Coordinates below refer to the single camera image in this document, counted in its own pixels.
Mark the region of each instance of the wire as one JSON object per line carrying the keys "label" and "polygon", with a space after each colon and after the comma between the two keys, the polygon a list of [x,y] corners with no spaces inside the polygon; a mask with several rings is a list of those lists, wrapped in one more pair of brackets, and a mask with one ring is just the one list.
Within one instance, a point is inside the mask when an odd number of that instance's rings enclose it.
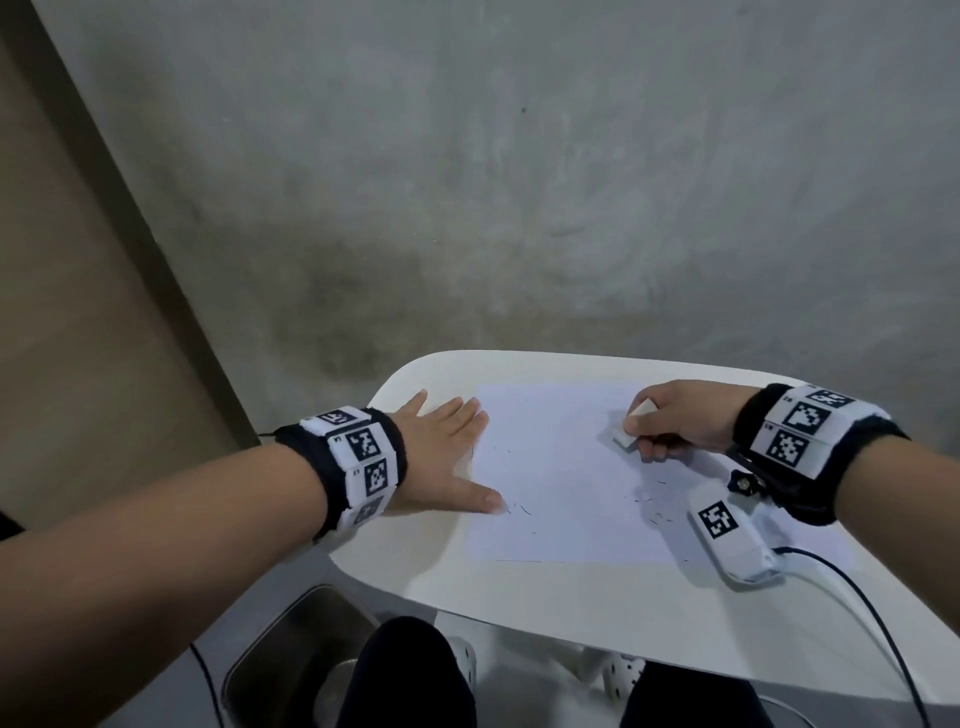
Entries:
{"label": "wire", "polygon": [[910,689],[910,696],[913,698],[913,704],[917,706],[917,713],[920,714],[920,720],[923,722],[924,728],[930,728],[930,718],[926,714],[926,706],[924,705],[924,701],[920,697],[920,693],[917,691],[917,686],[913,682],[913,676],[910,674],[910,670],[907,668],[906,662],[903,660],[903,656],[897,649],[897,644],[894,642],[894,638],[890,636],[890,630],[888,630],[887,625],[883,623],[883,619],[880,618],[880,615],[876,612],[874,605],[870,603],[870,599],[867,598],[867,595],[865,595],[861,589],[853,583],[853,580],[849,576],[843,573],[840,567],[834,566],[823,556],[815,554],[812,551],[804,551],[802,548],[794,548],[792,546],[780,546],[774,549],[774,553],[799,553],[801,556],[806,556],[814,561],[819,561],[828,569],[831,569],[839,574],[840,578],[850,585],[851,589],[856,592],[856,595],[859,596],[863,600],[863,603],[867,605],[867,609],[870,610],[870,614],[873,615],[874,619],[876,620],[876,624],[879,626],[883,636],[887,639],[887,643],[890,644],[890,651],[893,652],[894,657],[897,658],[897,664],[900,666],[900,672],[903,673],[903,680],[906,683],[906,687]]}
{"label": "wire", "polygon": [[200,650],[197,649],[197,646],[193,643],[190,643],[190,651],[193,652],[193,656],[196,657],[197,662],[200,663],[200,669],[204,671],[206,688],[210,691],[210,700],[213,702],[213,712],[217,714],[217,725],[219,725],[220,728],[224,728],[224,714],[220,712],[220,700],[217,699],[217,689],[213,687],[213,678],[210,677],[210,670],[206,667],[204,656],[200,654]]}
{"label": "wire", "polygon": [[808,717],[805,716],[803,713],[801,713],[800,711],[798,711],[798,710],[797,710],[796,708],[794,708],[792,705],[789,705],[789,704],[787,704],[787,703],[784,703],[782,700],[777,700],[775,697],[770,697],[770,695],[758,695],[757,697],[758,697],[760,700],[762,700],[764,703],[770,703],[771,705],[777,705],[777,706],[780,706],[781,708],[783,708],[785,711],[789,711],[789,712],[792,713],[794,716],[798,717],[800,720],[802,720],[804,723],[806,723],[806,724],[809,726],[809,728],[817,728],[817,726],[814,724],[814,722],[813,722],[812,720],[810,720],[810,718],[808,718]]}

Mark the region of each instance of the white cable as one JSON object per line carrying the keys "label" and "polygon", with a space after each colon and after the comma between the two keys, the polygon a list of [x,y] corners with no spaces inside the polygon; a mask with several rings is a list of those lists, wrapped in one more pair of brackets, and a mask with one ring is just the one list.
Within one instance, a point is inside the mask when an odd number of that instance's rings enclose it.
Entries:
{"label": "white cable", "polygon": [[794,716],[798,717],[800,720],[806,723],[809,726],[809,728],[817,728],[817,726],[813,723],[812,720],[810,720],[810,718],[808,718],[803,713],[798,711],[792,705],[787,705],[782,700],[777,700],[775,697],[770,697],[770,695],[758,695],[757,697],[760,698],[760,700],[762,700],[765,703],[770,703],[771,705],[778,705],[781,708],[783,708],[785,711],[789,711]]}

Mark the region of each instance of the white table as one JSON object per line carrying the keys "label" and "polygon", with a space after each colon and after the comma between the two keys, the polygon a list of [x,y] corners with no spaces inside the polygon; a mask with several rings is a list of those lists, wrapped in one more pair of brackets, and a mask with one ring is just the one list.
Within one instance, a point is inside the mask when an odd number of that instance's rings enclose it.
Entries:
{"label": "white table", "polygon": [[[371,405],[392,411],[422,387],[430,407],[470,397],[483,384],[603,380],[639,387],[674,378],[796,381],[649,359],[440,352],[397,371]],[[798,575],[782,584],[734,591],[713,570],[690,580],[666,564],[477,562],[464,550],[465,521],[438,512],[380,518],[332,557],[374,587],[491,624],[748,679],[909,699],[856,596],[810,565],[798,562]],[[853,548],[852,577],[886,621],[924,700],[960,703],[960,640],[856,542]]]}

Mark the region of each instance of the white electronic device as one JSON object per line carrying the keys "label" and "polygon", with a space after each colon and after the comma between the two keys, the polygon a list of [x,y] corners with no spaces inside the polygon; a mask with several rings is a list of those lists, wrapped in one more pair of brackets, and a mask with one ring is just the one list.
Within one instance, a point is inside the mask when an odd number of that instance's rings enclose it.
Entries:
{"label": "white electronic device", "polygon": [[[656,412],[657,406],[654,404],[653,400],[644,400],[642,401],[636,409],[631,412],[628,417],[636,417],[637,415],[645,415],[648,412]],[[636,437],[633,435],[628,435],[623,431],[623,426],[620,424],[612,425],[610,428],[610,436],[613,437],[613,441],[616,442],[622,448],[628,448],[636,441]]]}
{"label": "white electronic device", "polygon": [[690,515],[720,570],[741,584],[759,584],[780,573],[777,554],[720,479],[698,485],[687,496]]}

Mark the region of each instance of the person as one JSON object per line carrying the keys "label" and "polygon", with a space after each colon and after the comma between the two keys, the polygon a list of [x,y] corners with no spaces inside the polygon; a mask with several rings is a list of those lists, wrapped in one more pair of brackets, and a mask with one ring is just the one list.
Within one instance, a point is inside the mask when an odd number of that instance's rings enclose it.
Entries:
{"label": "person", "polygon": [[[667,382],[637,394],[630,410],[645,399],[659,410],[628,418],[624,429],[640,438],[645,458],[660,460],[688,447],[727,451],[763,393],[718,382]],[[391,508],[500,512],[499,493],[453,472],[487,424],[479,402],[454,399],[421,415],[425,401],[420,392],[383,416],[385,428],[396,427],[405,471]],[[206,463],[0,544],[0,722],[96,724],[253,581],[328,530],[334,512],[346,512],[349,503],[342,493],[328,493],[318,475],[323,469],[287,442]],[[960,632],[960,566],[930,557],[957,552],[960,464],[884,435],[859,449],[841,475],[829,509]],[[420,716],[421,725],[475,725],[472,695],[438,638],[431,625],[409,618],[383,625],[358,661],[339,725],[369,725],[383,716],[396,721],[404,711],[420,711],[411,715]],[[412,655],[418,669],[411,669]],[[421,667],[432,669],[436,682],[425,679]],[[638,711],[656,725],[657,695],[671,691],[721,691],[742,709],[741,724],[769,725],[749,684],[677,670],[647,666],[625,725]],[[438,685],[444,686],[441,701]],[[373,694],[377,699],[369,700]],[[429,706],[432,715],[423,712]]]}

